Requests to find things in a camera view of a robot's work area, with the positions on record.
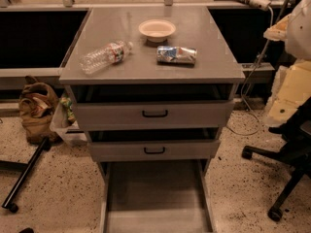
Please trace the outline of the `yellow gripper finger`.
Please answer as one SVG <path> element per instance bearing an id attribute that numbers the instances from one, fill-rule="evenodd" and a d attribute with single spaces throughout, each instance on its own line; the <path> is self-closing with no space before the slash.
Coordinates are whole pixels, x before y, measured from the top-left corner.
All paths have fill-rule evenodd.
<path id="1" fill-rule="evenodd" d="M 280 66 L 271 92 L 263 122 L 277 127 L 287 122 L 311 96 L 311 62 L 296 62 L 289 68 Z"/>
<path id="2" fill-rule="evenodd" d="M 263 37 L 271 41 L 285 41 L 287 39 L 287 27 L 290 15 L 286 15 L 277 23 L 267 28 L 263 33 Z"/>

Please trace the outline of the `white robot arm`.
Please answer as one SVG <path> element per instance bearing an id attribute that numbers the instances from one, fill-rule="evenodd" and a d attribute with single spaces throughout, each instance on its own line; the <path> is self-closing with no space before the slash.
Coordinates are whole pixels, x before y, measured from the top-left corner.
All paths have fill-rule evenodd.
<path id="1" fill-rule="evenodd" d="M 293 11 L 269 27 L 263 37 L 283 41 L 285 51 L 296 58 L 290 68 L 277 72 L 268 99 L 264 123 L 286 123 L 311 96 L 311 0 L 301 0 Z"/>

